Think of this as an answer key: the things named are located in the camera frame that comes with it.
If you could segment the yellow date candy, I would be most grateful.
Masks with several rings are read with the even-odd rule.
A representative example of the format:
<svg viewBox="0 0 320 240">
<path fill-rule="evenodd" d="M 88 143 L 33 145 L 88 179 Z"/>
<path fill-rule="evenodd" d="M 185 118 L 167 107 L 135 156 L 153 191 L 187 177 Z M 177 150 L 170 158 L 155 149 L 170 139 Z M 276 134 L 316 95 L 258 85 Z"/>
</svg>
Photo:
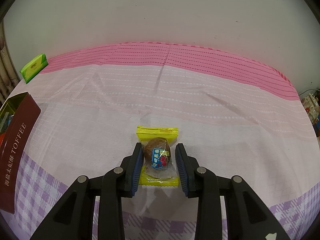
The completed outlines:
<svg viewBox="0 0 320 240">
<path fill-rule="evenodd" d="M 140 185 L 178 186 L 179 179 L 176 168 L 172 164 L 170 148 L 179 135 L 178 128 L 138 126 L 136 135 L 142 144 L 144 158 Z"/>
</svg>

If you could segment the red snack packet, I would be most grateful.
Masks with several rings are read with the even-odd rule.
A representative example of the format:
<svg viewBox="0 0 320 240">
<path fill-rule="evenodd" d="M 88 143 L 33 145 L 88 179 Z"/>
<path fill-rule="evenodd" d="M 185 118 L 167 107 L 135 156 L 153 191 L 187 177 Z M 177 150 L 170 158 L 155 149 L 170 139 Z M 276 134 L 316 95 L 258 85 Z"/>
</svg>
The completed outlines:
<svg viewBox="0 0 320 240">
<path fill-rule="evenodd" d="M 5 137 L 5 133 L 2 133 L 0 135 L 0 146 L 1 146 L 2 142 L 3 142 L 4 137 Z"/>
</svg>

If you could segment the pink purple checked tablecloth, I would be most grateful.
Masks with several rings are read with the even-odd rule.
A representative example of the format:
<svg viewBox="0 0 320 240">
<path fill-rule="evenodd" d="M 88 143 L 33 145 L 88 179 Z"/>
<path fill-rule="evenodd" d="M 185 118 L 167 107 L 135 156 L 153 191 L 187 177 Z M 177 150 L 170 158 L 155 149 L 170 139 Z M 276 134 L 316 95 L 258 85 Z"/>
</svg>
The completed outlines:
<svg viewBox="0 0 320 240">
<path fill-rule="evenodd" d="M 29 239 L 80 175 L 118 166 L 136 128 L 177 127 L 177 141 L 218 176 L 238 174 L 291 239 L 319 212 L 319 146 L 292 83 L 276 69 L 227 52 L 133 42 L 49 59 L 13 94 L 41 109 L 18 170 L 16 211 L 4 218 Z"/>
</svg>

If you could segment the gold toffee tin box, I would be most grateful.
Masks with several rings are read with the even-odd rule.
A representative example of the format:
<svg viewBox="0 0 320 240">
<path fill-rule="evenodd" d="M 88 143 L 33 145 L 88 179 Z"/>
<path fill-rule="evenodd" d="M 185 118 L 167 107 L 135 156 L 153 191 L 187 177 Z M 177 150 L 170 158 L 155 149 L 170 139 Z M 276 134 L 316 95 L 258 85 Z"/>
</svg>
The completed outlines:
<svg viewBox="0 0 320 240">
<path fill-rule="evenodd" d="M 28 93 L 8 98 L 1 107 L 1 210 L 15 213 L 18 168 L 29 135 L 41 109 Z"/>
</svg>

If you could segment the cluttered shelf items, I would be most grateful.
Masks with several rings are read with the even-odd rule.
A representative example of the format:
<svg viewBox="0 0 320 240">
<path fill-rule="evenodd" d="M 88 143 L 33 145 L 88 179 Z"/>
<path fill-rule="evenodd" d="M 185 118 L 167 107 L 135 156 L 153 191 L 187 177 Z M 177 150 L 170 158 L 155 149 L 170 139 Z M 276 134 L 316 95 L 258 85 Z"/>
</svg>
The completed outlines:
<svg viewBox="0 0 320 240">
<path fill-rule="evenodd" d="M 315 130 L 316 137 L 319 138 L 319 102 L 318 98 L 309 93 L 301 99 L 301 103 L 310 119 L 310 122 Z"/>
</svg>

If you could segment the beige patterned curtain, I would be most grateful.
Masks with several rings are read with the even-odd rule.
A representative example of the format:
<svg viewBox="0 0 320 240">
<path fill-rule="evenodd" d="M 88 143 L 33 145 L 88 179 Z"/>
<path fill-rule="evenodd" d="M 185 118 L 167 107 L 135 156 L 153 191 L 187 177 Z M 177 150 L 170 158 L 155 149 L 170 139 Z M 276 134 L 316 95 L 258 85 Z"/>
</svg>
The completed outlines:
<svg viewBox="0 0 320 240">
<path fill-rule="evenodd" d="M 7 42 L 5 39 L 4 25 L 1 22 L 1 33 L 0 33 L 0 97 L 1 103 L 4 103 L 13 89 L 20 82 L 11 57 L 7 49 Z"/>
</svg>

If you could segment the green tissue pack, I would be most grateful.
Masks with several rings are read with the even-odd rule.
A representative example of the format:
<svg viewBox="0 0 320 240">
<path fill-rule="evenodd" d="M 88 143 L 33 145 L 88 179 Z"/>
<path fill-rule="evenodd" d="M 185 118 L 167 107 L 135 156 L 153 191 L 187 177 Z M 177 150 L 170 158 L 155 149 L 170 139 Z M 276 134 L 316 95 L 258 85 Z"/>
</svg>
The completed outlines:
<svg viewBox="0 0 320 240">
<path fill-rule="evenodd" d="M 39 54 L 34 57 L 20 70 L 25 83 L 30 82 L 47 65 L 48 61 L 45 53 Z"/>
</svg>

